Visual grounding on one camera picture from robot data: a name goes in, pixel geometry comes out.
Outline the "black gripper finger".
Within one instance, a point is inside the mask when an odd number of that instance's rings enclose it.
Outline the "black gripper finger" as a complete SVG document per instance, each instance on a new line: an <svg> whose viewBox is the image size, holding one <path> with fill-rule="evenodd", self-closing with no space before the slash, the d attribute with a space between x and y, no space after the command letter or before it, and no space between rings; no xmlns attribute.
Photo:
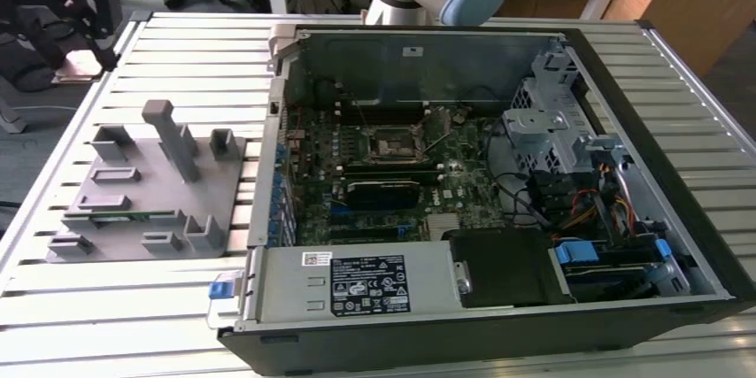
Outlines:
<svg viewBox="0 0 756 378"><path fill-rule="evenodd" d="M31 44L36 53L52 69L59 69L66 61L66 55L58 46L55 39L43 28L39 9L19 7L18 20L20 24L19 33Z"/></svg>
<svg viewBox="0 0 756 378"><path fill-rule="evenodd" d="M119 62L114 39L122 23L120 0L75 0L75 13L75 28L103 70L112 71Z"/></svg>

